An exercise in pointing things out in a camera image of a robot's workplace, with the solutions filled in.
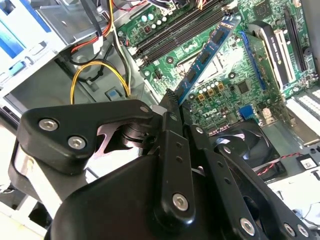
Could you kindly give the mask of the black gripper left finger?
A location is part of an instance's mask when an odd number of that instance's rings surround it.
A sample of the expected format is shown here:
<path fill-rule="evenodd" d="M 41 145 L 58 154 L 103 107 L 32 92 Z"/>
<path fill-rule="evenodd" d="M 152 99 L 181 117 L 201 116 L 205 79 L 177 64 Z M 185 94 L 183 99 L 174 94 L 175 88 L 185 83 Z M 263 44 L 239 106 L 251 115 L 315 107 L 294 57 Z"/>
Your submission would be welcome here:
<path fill-rule="evenodd" d="M 154 212 L 163 225 L 195 218 L 189 120 L 183 93 L 168 90 L 158 105 L 131 99 L 34 108 L 16 135 L 14 167 L 27 178 L 49 214 L 85 183 L 88 163 L 130 145 L 159 159 Z"/>

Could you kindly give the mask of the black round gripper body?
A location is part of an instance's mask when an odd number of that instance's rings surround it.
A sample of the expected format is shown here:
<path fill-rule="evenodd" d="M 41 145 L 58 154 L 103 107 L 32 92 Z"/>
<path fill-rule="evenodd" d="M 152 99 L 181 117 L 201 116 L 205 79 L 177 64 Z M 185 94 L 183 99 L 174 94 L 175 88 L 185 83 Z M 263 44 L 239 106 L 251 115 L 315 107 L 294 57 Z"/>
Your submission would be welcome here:
<path fill-rule="evenodd" d="M 76 190 L 60 206 L 50 240 L 235 240 L 212 180 L 189 157 L 141 156 Z"/>

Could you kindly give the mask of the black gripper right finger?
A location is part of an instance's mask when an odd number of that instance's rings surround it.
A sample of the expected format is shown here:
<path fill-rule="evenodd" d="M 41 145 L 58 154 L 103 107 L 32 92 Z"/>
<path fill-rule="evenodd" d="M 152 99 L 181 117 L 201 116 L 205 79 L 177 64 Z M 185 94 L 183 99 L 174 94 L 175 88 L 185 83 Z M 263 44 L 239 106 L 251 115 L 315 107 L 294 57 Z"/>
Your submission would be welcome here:
<path fill-rule="evenodd" d="M 179 108 L 191 144 L 191 165 L 201 166 L 223 240 L 311 240 L 313 233 L 240 158 L 231 145 L 213 148 L 208 135 Z"/>

